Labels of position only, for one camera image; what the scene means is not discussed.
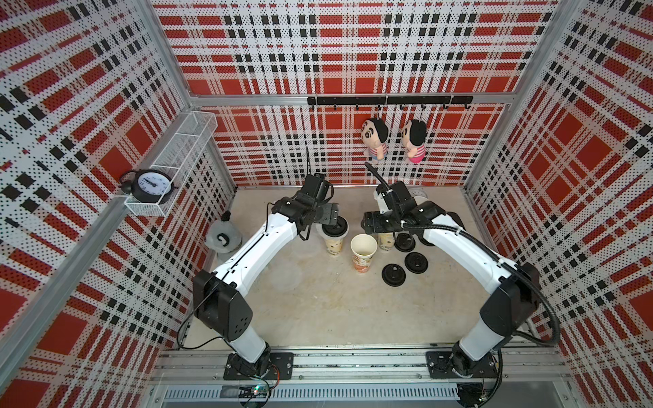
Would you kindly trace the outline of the black cup lid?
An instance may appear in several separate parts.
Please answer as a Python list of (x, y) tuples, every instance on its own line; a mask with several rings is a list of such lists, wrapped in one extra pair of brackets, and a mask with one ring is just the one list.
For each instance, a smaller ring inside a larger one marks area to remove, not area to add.
[(322, 232), (327, 237), (341, 237), (345, 236), (349, 230), (349, 224), (347, 220), (341, 216), (338, 216), (336, 224), (327, 225), (323, 224)]

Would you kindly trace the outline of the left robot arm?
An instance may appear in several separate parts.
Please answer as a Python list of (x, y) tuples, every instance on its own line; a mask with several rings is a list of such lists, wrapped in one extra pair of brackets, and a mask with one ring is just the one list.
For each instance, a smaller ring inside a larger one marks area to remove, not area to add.
[(193, 278), (193, 316), (236, 353), (234, 367), (260, 377), (267, 371), (270, 345), (252, 327), (253, 311), (245, 297), (289, 242), (297, 237), (308, 240), (315, 224), (338, 224), (333, 195), (324, 174), (306, 176), (299, 191), (272, 204), (261, 228), (231, 258)]

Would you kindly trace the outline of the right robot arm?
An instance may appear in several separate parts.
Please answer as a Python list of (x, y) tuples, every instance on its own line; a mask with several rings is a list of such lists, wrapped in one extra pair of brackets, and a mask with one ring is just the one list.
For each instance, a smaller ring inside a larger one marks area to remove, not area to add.
[[(382, 182), (374, 198), (379, 208), (364, 213), (361, 226), (365, 232), (407, 233), (422, 238), (464, 267), (489, 295), (479, 321), (452, 347), (450, 366), (459, 377), (472, 377), (480, 362), (513, 337), (541, 347), (559, 344), (559, 318), (542, 294), (540, 273), (534, 265), (520, 265), (493, 251), (466, 231), (457, 214), (431, 201), (418, 203), (401, 182)], [(552, 334), (548, 340), (520, 331), (540, 307), (550, 321)]]

